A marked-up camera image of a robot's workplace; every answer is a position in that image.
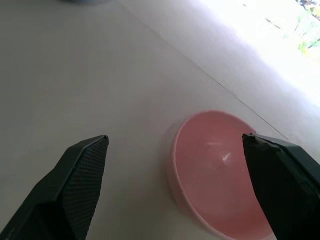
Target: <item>pink bowl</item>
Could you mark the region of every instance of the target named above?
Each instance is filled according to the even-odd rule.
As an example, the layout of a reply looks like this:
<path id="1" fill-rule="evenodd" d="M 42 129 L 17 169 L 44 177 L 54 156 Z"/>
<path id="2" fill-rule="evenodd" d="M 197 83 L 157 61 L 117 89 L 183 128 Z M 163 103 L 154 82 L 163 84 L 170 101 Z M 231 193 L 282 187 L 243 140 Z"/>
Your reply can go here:
<path id="1" fill-rule="evenodd" d="M 167 172 L 177 204 L 226 240 L 265 240 L 272 229 L 256 199 L 242 143 L 255 133 L 220 111 L 190 117 L 178 131 Z"/>

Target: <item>bowl rim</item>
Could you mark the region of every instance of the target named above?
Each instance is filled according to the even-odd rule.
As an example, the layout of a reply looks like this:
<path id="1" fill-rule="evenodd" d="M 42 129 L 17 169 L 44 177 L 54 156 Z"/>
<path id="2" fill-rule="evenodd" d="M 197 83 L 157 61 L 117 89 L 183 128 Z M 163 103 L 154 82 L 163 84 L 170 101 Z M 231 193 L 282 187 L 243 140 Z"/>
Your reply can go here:
<path id="1" fill-rule="evenodd" d="M 199 116 L 199 115 L 202 115 L 202 114 L 208 114 L 208 113 L 216 113 L 216 114 L 223 114 L 223 115 L 226 115 L 226 116 L 229 116 L 233 119 L 236 119 L 240 122 L 242 122 L 243 124 L 245 124 L 249 129 L 251 129 L 251 133 L 255 134 L 256 131 L 249 125 L 247 124 L 246 122 L 244 122 L 243 120 L 241 120 L 240 118 L 234 116 L 234 115 L 231 115 L 229 113 L 226 113 L 224 111 L 219 111 L 219 110 L 205 110 L 205 111 L 200 111 L 200 112 L 197 112 L 193 115 L 191 115 L 190 117 L 188 117 L 184 122 L 183 124 L 180 126 L 180 128 L 178 129 L 175 137 L 174 137 L 174 142 L 173 142 L 173 148 L 172 148 L 172 151 L 171 151 L 171 161 L 172 161 L 172 166 L 173 166 L 173 174 L 174 174 L 174 178 L 177 182 L 177 185 L 180 189 L 180 192 L 181 192 L 181 195 L 184 199 L 184 201 L 186 202 L 188 208 L 189 208 L 189 211 L 191 212 L 191 214 L 198 220 L 200 221 L 200 223 L 205 226 L 210 232 L 218 235 L 219 237 L 225 239 L 225 240 L 238 240 L 238 239 L 235 239 L 235 238 L 232 238 L 232 237 L 229 237 L 225 234 L 223 234 L 222 232 L 218 231 L 217 229 L 215 229 L 213 226 L 211 226 L 209 223 L 207 223 L 207 221 L 196 211 L 196 209 L 193 207 L 193 205 L 191 204 L 191 202 L 189 201 L 186 193 L 185 193 L 185 190 L 182 186 L 182 183 L 180 181 L 180 178 L 179 178 L 179 174 L 178 174 L 178 169 L 177 169 L 177 165 L 176 165 L 176 150 L 177 150 L 177 142 L 178 142 L 178 139 L 179 139 L 179 136 L 180 136 L 180 133 L 182 131 L 182 129 L 185 127 L 185 125 L 190 121 L 192 120 L 193 118 Z M 267 237 L 265 238 L 261 238 L 259 240 L 268 240 L 270 239 L 271 237 L 274 236 L 274 233 L 272 232 L 270 235 L 268 235 Z"/>

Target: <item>floor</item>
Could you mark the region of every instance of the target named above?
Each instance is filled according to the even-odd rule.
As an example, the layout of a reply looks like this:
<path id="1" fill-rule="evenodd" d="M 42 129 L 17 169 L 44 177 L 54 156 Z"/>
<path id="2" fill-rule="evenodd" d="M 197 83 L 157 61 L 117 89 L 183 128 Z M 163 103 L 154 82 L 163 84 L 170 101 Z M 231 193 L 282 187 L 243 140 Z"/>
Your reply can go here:
<path id="1" fill-rule="evenodd" d="M 218 239 L 176 208 L 163 169 L 197 111 L 231 113 L 320 161 L 320 107 L 288 81 L 307 79 L 204 1 L 1 1 L 0 229 L 68 146 L 106 134 L 88 240 Z"/>

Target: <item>white surface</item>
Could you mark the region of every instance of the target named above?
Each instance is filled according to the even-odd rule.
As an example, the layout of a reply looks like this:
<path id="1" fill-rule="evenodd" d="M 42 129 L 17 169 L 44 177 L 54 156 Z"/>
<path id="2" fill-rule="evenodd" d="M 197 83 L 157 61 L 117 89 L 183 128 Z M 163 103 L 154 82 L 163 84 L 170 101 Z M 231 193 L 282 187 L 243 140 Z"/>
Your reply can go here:
<path id="1" fill-rule="evenodd" d="M 215 239 L 176 208 L 163 169 L 197 111 L 234 114 L 319 159 L 318 107 L 196 0 L 120 1 L 1 1 L 1 229 L 68 146 L 107 134 L 87 239 Z"/>

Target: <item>bowl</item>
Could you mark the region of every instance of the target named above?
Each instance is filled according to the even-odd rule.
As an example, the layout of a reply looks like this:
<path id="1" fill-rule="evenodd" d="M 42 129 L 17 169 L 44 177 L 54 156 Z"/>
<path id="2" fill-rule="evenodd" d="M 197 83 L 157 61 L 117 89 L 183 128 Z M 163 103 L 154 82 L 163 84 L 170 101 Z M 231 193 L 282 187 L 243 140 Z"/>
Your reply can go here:
<path id="1" fill-rule="evenodd" d="M 266 240 L 273 231 L 250 180 L 242 135 L 256 133 L 221 111 L 197 113 L 179 129 L 167 166 L 175 201 L 226 240 Z"/>

